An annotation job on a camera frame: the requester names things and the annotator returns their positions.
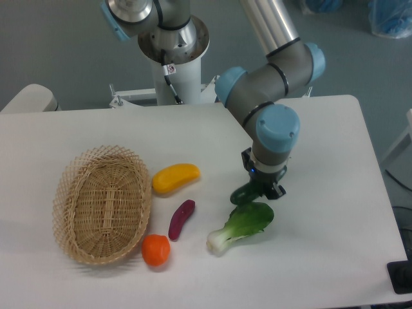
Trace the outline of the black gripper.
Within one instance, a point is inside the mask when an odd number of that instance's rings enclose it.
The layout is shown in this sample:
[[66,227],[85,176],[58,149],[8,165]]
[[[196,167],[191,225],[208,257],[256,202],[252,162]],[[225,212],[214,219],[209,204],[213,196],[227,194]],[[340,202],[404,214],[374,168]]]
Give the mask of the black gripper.
[[287,166],[283,162],[279,165],[265,165],[258,160],[250,159],[252,148],[241,152],[244,169],[248,172],[253,182],[263,185],[262,193],[268,200],[278,200],[286,194],[285,189],[279,185],[279,181],[287,172]]

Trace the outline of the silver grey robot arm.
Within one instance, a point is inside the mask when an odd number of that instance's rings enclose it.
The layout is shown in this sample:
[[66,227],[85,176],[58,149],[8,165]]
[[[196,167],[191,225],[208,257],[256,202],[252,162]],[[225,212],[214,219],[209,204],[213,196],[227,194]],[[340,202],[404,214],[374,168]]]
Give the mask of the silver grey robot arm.
[[[121,41],[138,39],[151,63],[158,105],[200,103],[206,93],[200,60],[209,47],[209,32],[191,13],[188,1],[103,1],[100,7]],[[267,63],[253,72],[231,68],[209,86],[252,139],[252,146],[241,154],[250,180],[232,193],[230,200],[236,205],[285,194],[279,182],[300,121],[279,100],[325,69],[323,52],[301,42],[282,1],[243,1],[242,7]]]

